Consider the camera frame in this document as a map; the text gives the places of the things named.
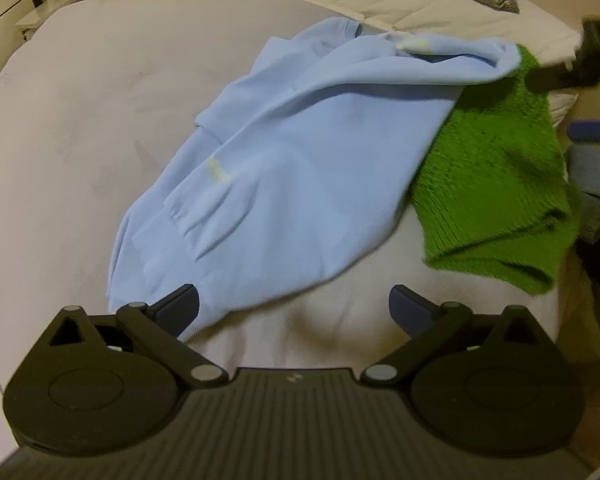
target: triangular cutout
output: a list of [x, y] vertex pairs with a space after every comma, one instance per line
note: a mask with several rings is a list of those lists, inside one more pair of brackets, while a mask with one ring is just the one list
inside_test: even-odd
[[523, 319], [519, 317], [515, 318], [509, 328], [507, 334], [504, 336], [504, 341], [508, 343], [522, 343], [527, 345], [537, 345], [538, 339], [532, 332], [529, 325], [525, 323]]
[[84, 339], [80, 334], [77, 323], [68, 317], [62, 322], [62, 325], [51, 339], [49, 346], [71, 345], [83, 341]]

